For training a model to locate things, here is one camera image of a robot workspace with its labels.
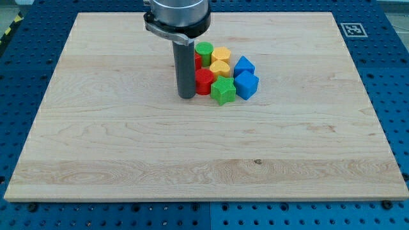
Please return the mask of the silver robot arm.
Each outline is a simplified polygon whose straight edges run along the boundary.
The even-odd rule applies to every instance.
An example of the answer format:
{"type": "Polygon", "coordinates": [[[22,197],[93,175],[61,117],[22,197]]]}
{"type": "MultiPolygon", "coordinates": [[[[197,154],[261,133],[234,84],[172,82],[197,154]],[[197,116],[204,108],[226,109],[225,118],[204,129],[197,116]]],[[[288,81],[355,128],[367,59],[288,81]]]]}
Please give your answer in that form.
{"type": "Polygon", "coordinates": [[[145,27],[151,33],[178,45],[189,46],[211,22],[208,0],[144,0],[145,27]]]}

